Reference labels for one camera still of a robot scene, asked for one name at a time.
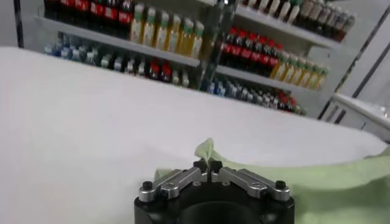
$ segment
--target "red label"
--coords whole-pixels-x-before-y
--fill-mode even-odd
[[[98,16],[102,16],[104,14],[104,6],[92,2],[91,13]]]
[[[74,0],[61,0],[61,4],[73,7],[74,6]]]
[[[267,64],[269,61],[269,56],[265,55],[265,54],[262,54],[260,55],[260,63],[261,64]]]
[[[249,51],[249,50],[247,50],[247,49],[243,49],[243,50],[241,51],[241,56],[242,56],[243,58],[249,58],[251,52],[252,52],[252,51]]]
[[[90,2],[87,0],[76,0],[76,9],[80,11],[87,11],[90,8]]]
[[[250,55],[250,59],[252,60],[252,61],[258,61],[258,59],[260,58],[260,54],[259,53],[252,53],[251,55]]]
[[[268,64],[274,67],[278,63],[276,58],[270,58]]]
[[[106,7],[104,10],[104,17],[112,20],[118,19],[118,11],[116,9]]]
[[[239,53],[241,52],[241,48],[240,47],[236,47],[236,46],[233,46],[232,47],[232,54],[233,55],[239,55]]]
[[[119,22],[130,24],[133,19],[133,15],[126,12],[119,12]]]

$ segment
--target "light green cloth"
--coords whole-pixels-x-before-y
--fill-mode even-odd
[[[261,167],[225,159],[208,139],[195,155],[273,181],[285,180],[296,201],[297,224],[390,224],[390,149],[340,165]],[[156,177],[166,171],[156,172]]]

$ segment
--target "store shelf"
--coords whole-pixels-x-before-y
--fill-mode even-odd
[[[77,35],[82,38],[86,38],[93,41],[98,41],[105,44],[110,44],[112,46],[121,47],[130,51],[139,52],[142,54],[150,55],[153,57],[162,58],[168,61],[174,61],[183,65],[188,65],[192,67],[196,67],[199,65],[200,61],[198,59],[193,59],[189,57],[184,57],[179,54],[174,54],[171,52],[166,51],[160,51],[158,49],[147,47],[142,44],[137,44],[130,42],[125,39],[120,39],[117,37],[113,37],[110,35],[106,35],[103,33],[95,32],[92,30],[84,29],[81,27],[77,27],[74,25],[62,23],[60,21],[55,21],[52,19],[47,19],[43,16],[36,16],[35,17],[36,22],[46,28],[46,29],[52,29],[59,32],[68,33],[71,35]]]
[[[281,22],[273,17],[267,16],[265,14],[252,10],[245,6],[239,5],[237,7],[236,14],[244,18],[250,19],[252,21],[255,21],[257,23],[263,24],[265,26],[271,27],[273,29],[277,29],[288,35],[305,40],[313,45],[326,47],[330,49],[339,49],[342,46],[342,44],[337,43],[333,40],[329,40],[328,38],[322,37],[315,33]]]
[[[302,87],[299,87],[296,85],[292,85],[289,83],[279,82],[279,81],[274,80],[274,79],[269,79],[269,78],[266,78],[266,77],[263,77],[260,75],[256,75],[256,74],[253,74],[250,72],[245,72],[245,71],[229,68],[229,67],[222,66],[222,65],[219,65],[217,67],[216,72],[230,76],[230,77],[243,79],[243,80],[247,80],[247,81],[258,83],[258,84],[267,85],[267,86],[271,86],[271,87],[278,88],[278,89],[284,89],[287,91],[291,91],[292,93],[306,92],[309,94],[317,94],[316,91],[313,91],[310,89],[305,89],[305,88],[302,88]]]

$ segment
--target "screw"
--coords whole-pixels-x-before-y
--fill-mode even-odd
[[[282,181],[282,180],[278,180],[276,181],[275,183],[275,187],[276,189],[278,190],[283,190],[284,188],[286,188],[286,182]]]
[[[153,183],[151,181],[144,181],[142,183],[142,190],[150,191],[153,188]]]

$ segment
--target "white wall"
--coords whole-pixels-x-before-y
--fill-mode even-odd
[[[13,0],[0,1],[0,30],[0,46],[18,45]]]

